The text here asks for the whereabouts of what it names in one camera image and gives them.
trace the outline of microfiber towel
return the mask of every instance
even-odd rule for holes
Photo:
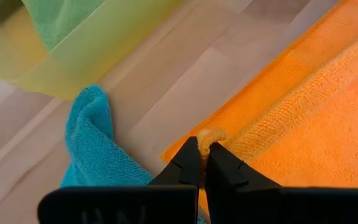
[[[104,0],[22,0],[42,43],[52,50]]]
[[[162,158],[216,128],[279,184],[358,187],[358,0],[340,2]],[[205,194],[200,205],[208,210]]]
[[[75,98],[65,142],[71,162],[60,187],[147,185],[153,179],[114,142],[109,102],[97,85]],[[204,219],[198,216],[197,223]]]

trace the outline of wooden floor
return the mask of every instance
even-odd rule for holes
[[[338,0],[187,0],[99,84],[116,141],[154,174],[159,155],[243,88]],[[37,223],[69,163],[71,103],[0,81],[0,223]]]

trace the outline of towel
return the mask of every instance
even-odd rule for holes
[[[108,98],[97,85],[75,98],[65,142],[71,162],[60,187],[147,185],[153,179],[114,142]],[[197,223],[204,219],[198,216]]]
[[[162,159],[216,128],[279,184],[358,187],[358,0],[340,2]],[[200,204],[208,210],[205,194]]]
[[[22,0],[42,43],[51,51],[104,0]]]

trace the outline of orange fabric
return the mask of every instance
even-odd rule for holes
[[[358,186],[358,0],[339,3],[162,158],[206,128],[225,129],[225,146],[279,184]]]

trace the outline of orange towel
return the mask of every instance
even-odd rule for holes
[[[358,187],[358,0],[339,3],[162,158],[205,128],[225,129],[224,145],[279,184]]]

